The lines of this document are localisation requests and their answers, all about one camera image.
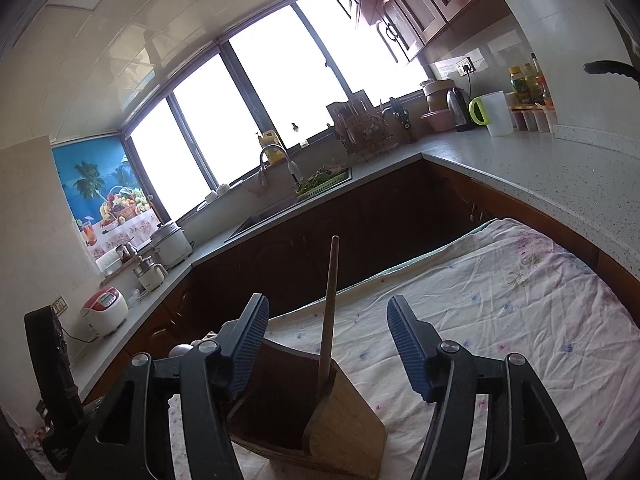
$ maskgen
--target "countertop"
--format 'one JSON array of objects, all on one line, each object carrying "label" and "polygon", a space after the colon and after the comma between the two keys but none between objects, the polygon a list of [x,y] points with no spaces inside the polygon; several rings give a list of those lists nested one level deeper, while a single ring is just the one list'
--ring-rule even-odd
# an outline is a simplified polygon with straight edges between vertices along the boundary
[{"label": "countertop", "polygon": [[227,239],[239,224],[197,247],[169,272],[159,288],[131,307],[116,332],[87,345],[72,367],[81,399],[191,268],[320,203],[421,159],[471,176],[548,214],[605,251],[640,280],[640,160],[597,146],[556,139],[552,134],[516,132],[494,138],[485,128],[435,134],[355,164],[350,180],[231,240]]}]

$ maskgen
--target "wall mural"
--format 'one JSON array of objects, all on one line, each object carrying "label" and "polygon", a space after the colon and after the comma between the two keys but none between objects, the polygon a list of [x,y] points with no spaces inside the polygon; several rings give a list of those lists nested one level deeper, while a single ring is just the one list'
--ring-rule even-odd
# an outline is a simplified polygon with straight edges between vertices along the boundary
[{"label": "wall mural", "polygon": [[95,259],[124,242],[138,246],[149,239],[159,220],[119,136],[52,150],[66,201]]}]

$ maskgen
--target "wooden rolling pin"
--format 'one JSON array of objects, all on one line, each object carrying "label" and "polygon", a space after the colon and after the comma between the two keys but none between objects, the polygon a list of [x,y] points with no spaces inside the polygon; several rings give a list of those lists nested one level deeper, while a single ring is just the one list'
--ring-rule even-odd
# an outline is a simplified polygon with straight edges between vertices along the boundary
[{"label": "wooden rolling pin", "polygon": [[322,321],[322,339],[320,342],[320,362],[318,363],[318,389],[316,397],[320,400],[326,382],[329,380],[331,366],[331,347],[334,342],[335,289],[338,282],[338,251],[340,237],[331,238],[329,273],[326,279],[326,300],[324,302],[324,320]]}]

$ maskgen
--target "ceiling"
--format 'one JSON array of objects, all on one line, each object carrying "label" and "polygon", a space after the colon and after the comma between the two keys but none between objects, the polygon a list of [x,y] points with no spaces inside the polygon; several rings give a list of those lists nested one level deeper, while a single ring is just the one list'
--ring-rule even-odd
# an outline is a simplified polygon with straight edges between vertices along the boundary
[{"label": "ceiling", "polygon": [[117,130],[209,41],[280,0],[50,0],[0,60],[0,149]]}]

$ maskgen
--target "green basket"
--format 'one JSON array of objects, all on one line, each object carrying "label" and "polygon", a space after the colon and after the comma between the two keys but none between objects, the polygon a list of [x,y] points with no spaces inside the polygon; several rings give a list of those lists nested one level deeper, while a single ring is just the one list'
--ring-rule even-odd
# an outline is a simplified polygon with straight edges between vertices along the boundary
[{"label": "green basket", "polygon": [[336,176],[330,178],[329,180],[327,180],[325,183],[320,184],[320,186],[316,186],[313,189],[310,189],[309,191],[305,191],[302,195],[298,196],[298,201],[302,202],[303,200],[306,200],[307,198],[311,198],[313,196],[316,196],[320,193],[322,193],[323,191],[326,191],[327,189],[329,189],[330,187],[336,186],[337,184],[340,184],[341,182],[347,180],[349,177],[349,171],[345,171],[343,173],[337,174]]}]

